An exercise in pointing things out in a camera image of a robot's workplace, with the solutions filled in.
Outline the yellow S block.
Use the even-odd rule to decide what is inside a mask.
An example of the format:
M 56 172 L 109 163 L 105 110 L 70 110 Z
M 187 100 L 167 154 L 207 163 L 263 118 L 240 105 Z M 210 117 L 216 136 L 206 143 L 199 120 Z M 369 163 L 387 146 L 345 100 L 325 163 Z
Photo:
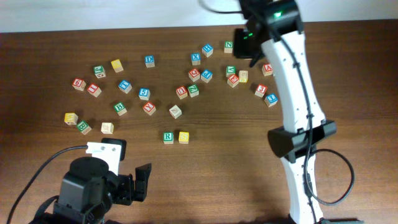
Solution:
M 190 133 L 181 131 L 178 135 L 178 141 L 180 144 L 188 144 L 190 139 Z

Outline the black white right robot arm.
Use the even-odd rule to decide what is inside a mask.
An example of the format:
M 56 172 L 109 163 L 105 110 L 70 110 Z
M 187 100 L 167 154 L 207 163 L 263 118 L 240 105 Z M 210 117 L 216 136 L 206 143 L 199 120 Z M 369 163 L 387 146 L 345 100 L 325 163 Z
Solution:
M 290 195 L 291 223 L 325 223 L 315 184 L 317 144 L 335 134 L 313 89 L 305 54 L 304 25 L 295 1 L 240 1 L 247 20 L 234 38 L 234 56 L 265 57 L 271 64 L 281 103 L 283 125 L 267 133 L 281 160 Z

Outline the green R block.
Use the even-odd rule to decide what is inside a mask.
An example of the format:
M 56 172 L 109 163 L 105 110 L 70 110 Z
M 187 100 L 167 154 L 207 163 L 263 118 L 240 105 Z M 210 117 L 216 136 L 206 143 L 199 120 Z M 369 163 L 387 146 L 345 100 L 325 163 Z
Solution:
M 174 143 L 173 132 L 164 132 L 163 133 L 163 142 L 164 142 L 164 144 L 173 144 Z

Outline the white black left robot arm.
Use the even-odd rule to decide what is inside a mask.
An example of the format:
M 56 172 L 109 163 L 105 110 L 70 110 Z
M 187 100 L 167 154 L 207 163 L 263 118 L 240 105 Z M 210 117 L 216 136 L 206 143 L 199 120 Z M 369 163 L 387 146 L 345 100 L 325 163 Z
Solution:
M 60 194 L 47 199 L 31 222 L 104 223 L 112 205 L 145 200 L 151 170 L 149 163 L 137 167 L 134 175 L 116 175 L 102 159 L 75 159 L 63 177 Z

